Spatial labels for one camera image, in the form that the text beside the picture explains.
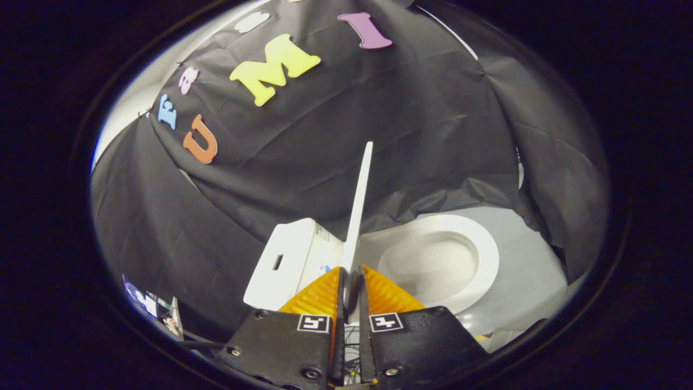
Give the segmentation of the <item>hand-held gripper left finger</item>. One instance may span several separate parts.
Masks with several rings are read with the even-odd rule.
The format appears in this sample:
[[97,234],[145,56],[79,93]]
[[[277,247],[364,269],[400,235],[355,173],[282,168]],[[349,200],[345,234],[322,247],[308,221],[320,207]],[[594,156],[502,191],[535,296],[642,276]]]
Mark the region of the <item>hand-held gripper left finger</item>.
[[255,309],[221,348],[218,364],[278,388],[344,385],[344,275],[336,267],[279,309]]

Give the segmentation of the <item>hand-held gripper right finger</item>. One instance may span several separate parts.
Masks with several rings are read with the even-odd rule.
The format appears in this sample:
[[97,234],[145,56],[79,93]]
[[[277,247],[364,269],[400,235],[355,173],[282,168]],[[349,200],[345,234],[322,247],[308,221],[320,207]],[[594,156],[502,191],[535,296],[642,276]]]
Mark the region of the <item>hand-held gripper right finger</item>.
[[435,387],[488,359],[445,306],[426,308],[366,265],[359,283],[359,360],[367,387]]

